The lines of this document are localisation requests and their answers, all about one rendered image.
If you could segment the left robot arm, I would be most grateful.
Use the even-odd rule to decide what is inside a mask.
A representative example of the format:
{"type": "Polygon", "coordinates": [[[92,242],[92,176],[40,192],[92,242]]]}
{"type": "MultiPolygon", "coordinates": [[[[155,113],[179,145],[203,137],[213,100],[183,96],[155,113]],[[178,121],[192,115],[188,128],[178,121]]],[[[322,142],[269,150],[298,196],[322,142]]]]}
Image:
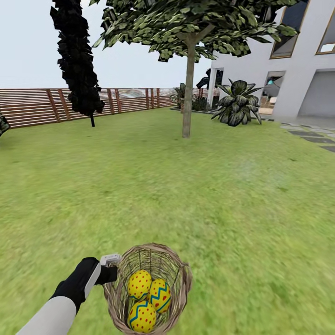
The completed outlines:
{"type": "Polygon", "coordinates": [[[122,260],[121,254],[104,255],[101,260],[86,257],[55,289],[51,299],[16,335],[67,335],[90,291],[97,284],[117,281],[118,267],[108,264],[122,260]]]}

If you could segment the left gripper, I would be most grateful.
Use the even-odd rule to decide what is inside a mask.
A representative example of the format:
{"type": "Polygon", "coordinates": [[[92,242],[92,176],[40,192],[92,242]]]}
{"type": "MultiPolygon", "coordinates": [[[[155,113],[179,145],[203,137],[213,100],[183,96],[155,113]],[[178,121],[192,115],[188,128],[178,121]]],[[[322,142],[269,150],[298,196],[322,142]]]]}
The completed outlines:
{"type": "Polygon", "coordinates": [[[103,267],[105,271],[104,276],[100,282],[95,283],[94,285],[117,281],[118,267],[110,267],[110,268],[107,268],[105,266],[103,267]]]}

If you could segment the wicker basket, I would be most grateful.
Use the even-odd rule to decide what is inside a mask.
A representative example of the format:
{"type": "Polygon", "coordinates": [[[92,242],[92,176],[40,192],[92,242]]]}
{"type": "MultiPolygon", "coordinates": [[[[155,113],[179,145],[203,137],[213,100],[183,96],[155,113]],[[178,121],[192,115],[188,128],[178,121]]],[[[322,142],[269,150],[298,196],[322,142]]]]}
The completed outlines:
{"type": "Polygon", "coordinates": [[[188,293],[192,290],[193,272],[190,263],[182,261],[178,254],[167,245],[146,243],[129,248],[117,263],[108,268],[118,267],[117,281],[101,284],[108,303],[108,313],[114,326],[125,335],[166,335],[178,323],[187,305],[188,293]],[[137,258],[133,263],[134,256],[137,258]],[[127,291],[128,279],[136,270],[146,270],[155,281],[157,276],[169,283],[171,304],[168,315],[157,312],[154,329],[147,333],[133,331],[128,324],[130,296],[127,291]],[[124,290],[123,290],[124,289],[124,290]]]}

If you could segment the easter egg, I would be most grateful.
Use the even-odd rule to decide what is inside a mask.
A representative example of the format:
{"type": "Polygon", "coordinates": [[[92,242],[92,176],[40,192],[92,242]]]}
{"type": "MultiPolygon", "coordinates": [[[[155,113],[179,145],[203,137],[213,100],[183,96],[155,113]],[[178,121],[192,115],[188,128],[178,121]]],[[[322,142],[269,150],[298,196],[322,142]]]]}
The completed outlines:
{"type": "Polygon", "coordinates": [[[146,296],[146,301],[151,303],[157,312],[167,312],[171,304],[169,283],[163,278],[156,278],[152,282],[149,293],[146,296]]]}
{"type": "Polygon", "coordinates": [[[140,301],[146,298],[152,285],[151,276],[146,270],[137,270],[127,282],[127,291],[133,301],[140,301]]]}
{"type": "Polygon", "coordinates": [[[129,309],[128,324],[135,332],[149,334],[156,323],[157,311],[145,299],[134,301],[129,309]]]}

